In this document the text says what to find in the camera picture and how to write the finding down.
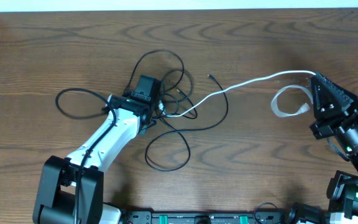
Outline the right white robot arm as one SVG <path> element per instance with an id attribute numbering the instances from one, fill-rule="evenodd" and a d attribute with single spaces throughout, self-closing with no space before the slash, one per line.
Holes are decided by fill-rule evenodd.
<path id="1" fill-rule="evenodd" d="M 316 139 L 334 137 L 336 152 L 350 162 L 356 175 L 337 171 L 327 188 L 331 222 L 358 223 L 358 95 L 320 73 L 312 76 L 315 122 L 310 129 Z"/>

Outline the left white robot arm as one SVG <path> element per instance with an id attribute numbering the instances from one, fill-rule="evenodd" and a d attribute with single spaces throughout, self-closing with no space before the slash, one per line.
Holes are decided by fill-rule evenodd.
<path id="1" fill-rule="evenodd" d="M 34 223 L 119 223 L 121 210 L 103 201 L 104 174 L 123 147 L 151 123 L 160 80 L 142 75 L 133 91 L 109 96 L 107 118 L 77 150 L 49 157 L 42 169 Z"/>

